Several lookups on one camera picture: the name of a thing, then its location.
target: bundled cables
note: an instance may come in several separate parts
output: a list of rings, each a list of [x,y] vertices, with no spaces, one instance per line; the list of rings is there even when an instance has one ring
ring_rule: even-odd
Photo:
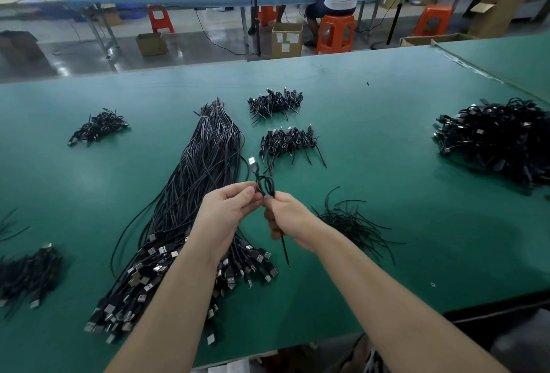
[[[439,152],[461,155],[472,170],[499,172],[518,183],[527,194],[536,183],[550,183],[550,114],[532,100],[512,98],[507,104],[471,105],[434,133]]]
[[[11,233],[11,227],[13,225],[15,225],[17,223],[17,221],[15,222],[10,222],[8,221],[9,217],[11,215],[13,215],[13,213],[17,210],[16,209],[13,209],[11,211],[9,211],[6,216],[4,216],[2,218],[2,220],[0,220],[0,243],[3,242],[3,241],[7,241],[7,240],[10,240],[14,237],[17,237],[19,234],[22,234],[24,233],[25,231],[27,231],[29,228],[31,228],[30,226],[27,226],[26,228],[23,228],[22,230],[19,230],[17,231],[15,234],[12,234]]]
[[[383,256],[376,248],[382,247],[387,249],[392,258],[393,265],[395,265],[395,259],[393,258],[393,253],[388,244],[405,243],[397,243],[395,241],[389,241],[382,238],[382,233],[378,229],[382,228],[389,230],[391,228],[370,222],[359,212],[359,205],[355,208],[351,207],[351,209],[349,209],[350,203],[366,203],[366,201],[349,199],[338,202],[334,205],[333,209],[330,209],[329,196],[332,192],[339,188],[340,186],[328,192],[328,195],[325,197],[325,209],[323,213],[319,213],[312,207],[315,215],[317,215],[317,217],[324,223],[345,235],[361,250],[371,252],[372,257],[375,258],[378,264],[380,264],[380,259],[383,258]]]
[[[300,131],[296,127],[289,127],[288,132],[286,133],[283,130],[283,127],[273,131],[267,131],[267,135],[262,137],[260,141],[260,156],[264,166],[266,167],[266,171],[271,174],[271,171],[275,167],[275,159],[277,157],[282,157],[284,154],[289,153],[292,156],[292,162],[290,164],[292,166],[294,164],[294,159],[296,158],[296,152],[299,149],[302,149],[305,152],[307,162],[313,165],[309,155],[307,154],[307,149],[309,148],[317,148],[323,165],[327,167],[325,160],[321,155],[321,150],[319,150],[319,146],[317,145],[317,137],[313,137],[313,128],[311,124],[307,127],[307,131]]]
[[[4,319],[10,318],[25,298],[31,309],[38,307],[57,286],[61,263],[61,255],[51,244],[32,256],[0,259],[0,306],[10,305]]]
[[[109,333],[107,343],[131,331],[153,298],[164,274],[185,245],[204,195],[237,182],[244,137],[223,104],[216,99],[197,114],[199,122],[183,150],[180,162],[158,196],[127,225],[111,256],[113,287],[98,302],[85,331]],[[138,250],[119,276],[114,257],[120,242],[134,221],[151,206],[154,211],[139,238]],[[216,285],[205,323],[209,344],[215,340],[213,318],[219,299],[234,289],[239,277],[252,286],[258,273],[270,282],[277,270],[269,262],[270,253],[256,249],[237,230],[229,251],[218,267]]]
[[[277,112],[281,112],[288,121],[286,113],[291,110],[298,113],[296,110],[300,108],[303,99],[302,92],[297,93],[296,90],[287,91],[286,88],[284,89],[284,94],[267,89],[266,96],[260,95],[255,99],[248,98],[250,113],[254,114],[252,119],[259,115],[252,124],[257,123],[262,118],[271,118]]]
[[[112,112],[103,108],[103,112],[99,115],[90,115],[88,122],[72,134],[72,137],[69,139],[69,143],[67,145],[72,146],[78,141],[97,141],[100,138],[105,137],[105,135],[128,127],[129,125],[124,120],[123,116],[118,116],[116,111]]]

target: floor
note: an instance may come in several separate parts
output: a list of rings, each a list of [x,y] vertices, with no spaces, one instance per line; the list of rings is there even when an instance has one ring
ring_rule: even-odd
[[[440,3],[452,3],[453,0],[439,0]],[[466,32],[469,22],[462,17],[471,0],[460,0],[455,15],[450,22],[447,33]],[[519,16],[530,17],[536,14],[543,1],[524,5]],[[370,22],[374,4],[365,6],[361,30],[365,30]],[[409,36],[423,11],[423,6],[405,5],[395,29],[393,41]],[[372,42],[387,39],[395,9],[386,11],[380,8],[375,28],[370,38],[366,33],[356,32],[353,49],[369,49]],[[17,9],[0,11],[0,21],[4,29],[25,30],[31,32],[46,55],[46,58],[36,63],[12,65],[0,57],[0,82],[18,82],[30,79],[69,77],[105,72],[122,72],[128,70],[154,69],[177,65],[200,63],[220,63],[225,61],[246,61],[249,53],[245,52],[243,28],[240,9],[221,12],[217,9],[199,11],[170,11],[170,19],[176,29],[175,34],[167,34],[168,54],[155,57],[142,57],[135,36],[151,32],[148,16],[140,19],[125,20],[123,24],[112,27],[120,49],[113,49],[112,57],[107,60],[93,39],[93,34],[86,22],[75,22],[73,19],[52,19],[48,13],[35,9]],[[247,24],[250,26],[249,9],[247,9]],[[519,22],[512,23],[509,35],[532,34],[550,29],[550,18],[543,23]],[[286,22],[303,21],[300,10],[295,6],[287,6]],[[304,39],[310,37],[305,32]],[[250,49],[256,53],[255,38],[247,37]],[[261,28],[260,47],[263,54],[271,53],[271,26]],[[312,55],[313,50],[303,47],[302,56]]]

